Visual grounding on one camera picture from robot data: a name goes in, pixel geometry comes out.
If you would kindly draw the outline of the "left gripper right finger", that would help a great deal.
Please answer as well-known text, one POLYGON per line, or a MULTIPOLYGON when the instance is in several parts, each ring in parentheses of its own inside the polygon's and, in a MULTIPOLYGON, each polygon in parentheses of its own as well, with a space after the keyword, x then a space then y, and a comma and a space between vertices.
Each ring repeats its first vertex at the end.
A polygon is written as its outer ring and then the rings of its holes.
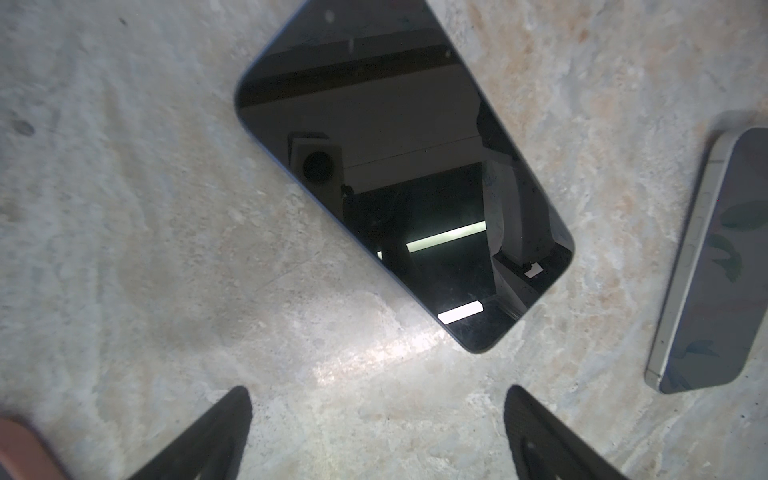
POLYGON ((520 479, 624 477, 519 385, 507 392, 503 418, 520 479))

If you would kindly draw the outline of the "pink phone case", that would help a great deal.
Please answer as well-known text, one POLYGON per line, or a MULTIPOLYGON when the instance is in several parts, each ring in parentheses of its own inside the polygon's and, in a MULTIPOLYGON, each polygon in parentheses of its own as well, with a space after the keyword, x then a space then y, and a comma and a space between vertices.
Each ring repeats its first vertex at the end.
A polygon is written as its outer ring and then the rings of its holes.
POLYGON ((67 475, 33 431, 12 419, 2 418, 1 478, 65 480, 67 475))

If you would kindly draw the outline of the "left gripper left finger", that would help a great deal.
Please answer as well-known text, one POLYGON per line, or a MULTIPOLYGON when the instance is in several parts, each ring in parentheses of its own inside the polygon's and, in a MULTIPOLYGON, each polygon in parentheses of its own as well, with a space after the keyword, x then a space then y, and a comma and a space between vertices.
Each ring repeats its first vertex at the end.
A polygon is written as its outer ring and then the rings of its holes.
POLYGON ((247 388, 232 388, 131 480, 235 479, 252 418, 247 388))

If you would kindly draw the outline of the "blue-edged black phone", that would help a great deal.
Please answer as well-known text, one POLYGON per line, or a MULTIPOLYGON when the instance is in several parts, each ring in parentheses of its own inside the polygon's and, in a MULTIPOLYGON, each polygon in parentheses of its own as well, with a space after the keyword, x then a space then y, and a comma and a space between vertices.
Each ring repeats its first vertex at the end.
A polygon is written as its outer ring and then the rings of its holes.
POLYGON ((244 73, 244 128, 472 353, 573 238, 424 1, 306 1, 244 73))

